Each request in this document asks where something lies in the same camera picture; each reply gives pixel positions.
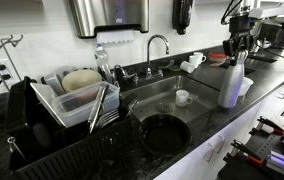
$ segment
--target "clear plastic bin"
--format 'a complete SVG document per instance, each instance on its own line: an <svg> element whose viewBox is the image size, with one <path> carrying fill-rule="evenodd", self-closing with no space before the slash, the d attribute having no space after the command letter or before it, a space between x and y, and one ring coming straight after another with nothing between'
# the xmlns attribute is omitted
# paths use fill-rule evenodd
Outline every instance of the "clear plastic bin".
<svg viewBox="0 0 284 180"><path fill-rule="evenodd" d="M64 66L55 70L54 72L44 76L44 81L47 85L50 85L54 92L59 96L64 94L64 90L62 87L62 79L64 76L69 74L70 72L75 71L75 67L73 66Z"/></svg>
<svg viewBox="0 0 284 180"><path fill-rule="evenodd" d="M104 81L98 82L58 96L52 101L52 108L66 127L86 121L91 113L99 87L107 83ZM109 90L103 102L103 112L106 113L116 109L119 104L119 89L109 84Z"/></svg>

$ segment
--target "white cabinet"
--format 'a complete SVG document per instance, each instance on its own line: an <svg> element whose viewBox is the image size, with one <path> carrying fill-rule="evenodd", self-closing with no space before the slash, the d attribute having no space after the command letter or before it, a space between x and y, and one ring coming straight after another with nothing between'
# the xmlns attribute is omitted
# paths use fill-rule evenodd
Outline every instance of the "white cabinet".
<svg viewBox="0 0 284 180"><path fill-rule="evenodd" d="M218 172L223 168L225 165L225 161L223 158L226 156L227 152L231 152L232 146L231 143L234 139L246 142L247 139L246 134L248 133L249 126L252 123L252 120L255 116L256 111L258 110L260 103L252 107L250 110L245 112L231 124L226 126L212 138L210 138L207 142L203 143L201 146L208 146L211 144L213 147L213 155L210 161L205 161L203 163L203 170L199 180L208 180L208 179L216 179ZM203 154L210 154L209 151L201 152L200 156Z"/></svg>
<svg viewBox="0 0 284 180"><path fill-rule="evenodd" d="M223 157L232 149L231 142L234 139L243 140L259 106L260 104L257 104L241 115L155 179L216 179L217 173L225 165Z"/></svg>
<svg viewBox="0 0 284 180"><path fill-rule="evenodd" d="M275 90L272 94L266 97L256 113L252 124L250 125L250 129L256 127L258 124L257 119L260 116L264 116L268 119L272 119L273 117L278 117L284 111L284 85Z"/></svg>

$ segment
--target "white mug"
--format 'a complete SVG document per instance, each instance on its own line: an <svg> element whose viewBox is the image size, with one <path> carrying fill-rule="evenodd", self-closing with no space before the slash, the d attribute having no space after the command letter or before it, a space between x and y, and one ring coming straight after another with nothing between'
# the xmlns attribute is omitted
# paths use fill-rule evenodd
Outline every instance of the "white mug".
<svg viewBox="0 0 284 180"><path fill-rule="evenodd" d="M201 52L194 52L193 56L198 58L198 65L200 65L202 62L206 61L206 56L203 55Z"/></svg>
<svg viewBox="0 0 284 180"><path fill-rule="evenodd" d="M202 59L199 56L190 56L189 63L194 66L194 69L198 68L199 64L201 64Z"/></svg>
<svg viewBox="0 0 284 180"><path fill-rule="evenodd" d="M180 69L182 69L183 71L186 71L188 73L191 73L194 70L194 65L191 64L191 63L188 63L186 61L183 61L180 65Z"/></svg>
<svg viewBox="0 0 284 180"><path fill-rule="evenodd" d="M178 90L176 91L176 97L175 97L175 104L179 107L184 107L188 104L191 104L193 102L192 97L190 97L189 92L185 90Z"/></svg>

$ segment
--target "water bottle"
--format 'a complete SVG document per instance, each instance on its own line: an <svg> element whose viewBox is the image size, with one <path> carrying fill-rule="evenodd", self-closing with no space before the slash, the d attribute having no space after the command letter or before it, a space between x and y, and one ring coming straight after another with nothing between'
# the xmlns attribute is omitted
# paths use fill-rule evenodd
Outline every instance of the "water bottle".
<svg viewBox="0 0 284 180"><path fill-rule="evenodd" d="M110 65L108 63L108 54L104 50L103 46L98 45L95 51L95 59L98 65L98 71L102 77L109 83L113 83L112 75L110 71Z"/></svg>
<svg viewBox="0 0 284 180"><path fill-rule="evenodd" d="M193 0L174 0L172 25L179 35L186 32L190 24Z"/></svg>

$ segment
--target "cup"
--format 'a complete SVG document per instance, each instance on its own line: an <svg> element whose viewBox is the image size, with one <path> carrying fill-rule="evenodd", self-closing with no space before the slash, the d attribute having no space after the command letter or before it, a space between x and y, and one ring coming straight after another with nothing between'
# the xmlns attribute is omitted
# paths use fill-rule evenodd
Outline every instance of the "cup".
<svg viewBox="0 0 284 180"><path fill-rule="evenodd" d="M188 63L186 61L183 61L180 65L180 69L182 69L183 71L186 71L188 73L191 73L194 70L194 65L191 64L191 63Z"/></svg>
<svg viewBox="0 0 284 180"><path fill-rule="evenodd" d="M206 61L206 56L203 55L201 52L194 52L193 56L196 57L198 65L200 65L202 62Z"/></svg>
<svg viewBox="0 0 284 180"><path fill-rule="evenodd" d="M198 68L199 64L201 64L201 59L198 56L191 55L189 57L189 63L194 66L194 69Z"/></svg>
<svg viewBox="0 0 284 180"><path fill-rule="evenodd" d="M193 102L192 97L190 97L189 92L185 90L176 91L175 104L179 107L185 107Z"/></svg>
<svg viewBox="0 0 284 180"><path fill-rule="evenodd" d="M244 77L243 81L242 81L242 84L241 84L241 87L240 87L240 91L239 91L239 95L238 96L244 96L253 83L254 82L251 79L249 79L247 77Z"/></svg>

